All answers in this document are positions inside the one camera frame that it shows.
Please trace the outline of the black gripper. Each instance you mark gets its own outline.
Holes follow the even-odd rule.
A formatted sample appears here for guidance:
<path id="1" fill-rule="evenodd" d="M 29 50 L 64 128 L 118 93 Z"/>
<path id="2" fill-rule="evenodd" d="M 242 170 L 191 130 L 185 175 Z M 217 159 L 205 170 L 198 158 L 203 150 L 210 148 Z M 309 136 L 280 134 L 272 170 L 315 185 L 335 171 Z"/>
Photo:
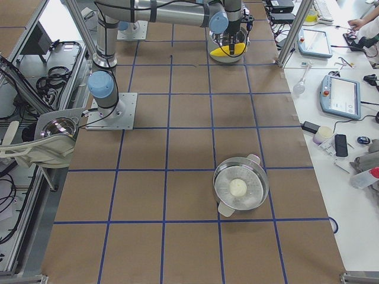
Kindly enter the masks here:
<path id="1" fill-rule="evenodd" d="M 240 23 L 246 24 L 246 30 L 251 31 L 253 28 L 254 17 L 247 8 L 242 9 Z M 235 35 L 229 34 L 229 54 L 233 56 L 235 54 Z"/>

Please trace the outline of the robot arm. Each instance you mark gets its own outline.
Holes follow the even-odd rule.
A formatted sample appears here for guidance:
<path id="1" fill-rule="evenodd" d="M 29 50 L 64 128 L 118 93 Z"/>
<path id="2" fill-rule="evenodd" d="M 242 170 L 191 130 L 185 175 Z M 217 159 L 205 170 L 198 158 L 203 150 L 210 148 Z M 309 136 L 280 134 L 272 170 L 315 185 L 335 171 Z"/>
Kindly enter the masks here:
<path id="1" fill-rule="evenodd" d="M 98 9 L 95 72 L 88 88 L 100 118 L 122 115 L 124 105 L 115 78 L 118 39 L 144 40 L 148 23 L 207 28 L 210 56 L 222 63 L 238 61 L 246 52 L 253 16 L 242 1 L 95 1 Z"/>

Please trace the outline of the person hand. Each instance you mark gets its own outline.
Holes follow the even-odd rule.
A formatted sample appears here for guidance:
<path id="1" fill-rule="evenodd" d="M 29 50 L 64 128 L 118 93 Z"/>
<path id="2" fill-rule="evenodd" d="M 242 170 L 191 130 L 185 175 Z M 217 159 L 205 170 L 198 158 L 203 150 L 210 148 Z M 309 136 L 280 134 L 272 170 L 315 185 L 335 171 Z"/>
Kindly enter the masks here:
<path id="1" fill-rule="evenodd" d="M 361 27 L 365 25 L 365 21 L 363 19 L 353 19 L 349 20 L 348 24 L 351 30 L 358 31 Z"/>

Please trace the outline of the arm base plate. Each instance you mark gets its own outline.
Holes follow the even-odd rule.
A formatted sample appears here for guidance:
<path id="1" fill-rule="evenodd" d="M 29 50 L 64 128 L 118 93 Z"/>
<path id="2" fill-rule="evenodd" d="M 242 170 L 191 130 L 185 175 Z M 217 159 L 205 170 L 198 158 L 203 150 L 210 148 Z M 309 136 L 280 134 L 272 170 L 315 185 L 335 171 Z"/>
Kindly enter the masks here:
<path id="1" fill-rule="evenodd" d="M 97 110 L 89 113 L 85 129 L 89 131 L 132 130 L 137 97 L 137 93 L 120 92 L 115 110 L 98 108 L 93 98 L 91 108 L 97 108 Z"/>

